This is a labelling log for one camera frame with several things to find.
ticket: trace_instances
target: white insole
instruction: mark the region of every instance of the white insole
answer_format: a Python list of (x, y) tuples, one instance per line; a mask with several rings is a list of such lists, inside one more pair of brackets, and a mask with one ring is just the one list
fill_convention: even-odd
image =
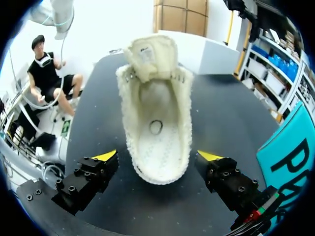
[(182, 157), (179, 108), (173, 88), (170, 81), (152, 80), (141, 85), (139, 95), (142, 110), (139, 161), (145, 172), (172, 179)]

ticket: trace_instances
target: white sneaker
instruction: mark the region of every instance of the white sneaker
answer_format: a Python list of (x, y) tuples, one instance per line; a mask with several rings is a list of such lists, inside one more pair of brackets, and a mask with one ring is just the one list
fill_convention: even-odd
[(117, 72), (128, 151), (140, 177), (169, 184), (185, 173), (190, 154), (193, 75), (178, 66), (173, 39), (155, 34), (124, 50)]

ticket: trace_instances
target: black equipment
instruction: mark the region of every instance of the black equipment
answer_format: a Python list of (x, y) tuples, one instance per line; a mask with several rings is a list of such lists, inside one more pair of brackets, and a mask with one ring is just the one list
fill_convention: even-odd
[[(265, 233), (284, 195), (272, 186), (263, 192), (258, 191), (258, 181), (243, 175), (231, 158), (198, 153), (195, 166), (206, 186), (210, 192), (216, 191), (226, 206), (239, 215), (228, 235), (257, 236)], [(56, 181), (56, 190), (41, 179), (20, 185), (17, 195), (23, 207), (49, 235), (116, 235), (81, 221), (75, 214), (84, 210), (97, 192), (104, 192), (118, 169), (117, 151), (93, 158), (85, 157), (78, 164), (80, 167), (72, 174)]]

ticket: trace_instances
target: black table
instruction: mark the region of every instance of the black table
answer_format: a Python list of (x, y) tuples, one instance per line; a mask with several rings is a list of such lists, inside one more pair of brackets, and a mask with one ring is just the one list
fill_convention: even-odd
[(220, 236), (237, 217), (211, 194), (194, 168), (198, 149), (231, 157), (241, 171), (265, 183), (255, 154), (278, 125), (267, 109), (232, 75), (196, 76), (192, 92), (193, 144), (190, 164), (177, 182), (156, 186), (143, 181), (131, 164), (122, 125), (115, 71), (122, 54), (102, 58), (81, 95), (67, 149), (66, 174), (76, 161), (117, 149), (120, 168), (104, 194), (77, 217), (134, 236)]

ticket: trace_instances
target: black ring on insole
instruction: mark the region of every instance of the black ring on insole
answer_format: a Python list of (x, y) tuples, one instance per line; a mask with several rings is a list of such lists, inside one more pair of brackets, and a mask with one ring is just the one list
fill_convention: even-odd
[(154, 135), (158, 135), (158, 134), (160, 134), (160, 133), (162, 132), (163, 123), (162, 123), (162, 121), (160, 121), (160, 120), (158, 120), (158, 119), (155, 119), (155, 120), (151, 121), (151, 123), (150, 123), (150, 125), (149, 125), (150, 131), (151, 131), (151, 126), (152, 126), (153, 123), (155, 123), (155, 122), (158, 122), (158, 123), (160, 123), (160, 125), (161, 125), (161, 128), (159, 129), (158, 133), (154, 134)]

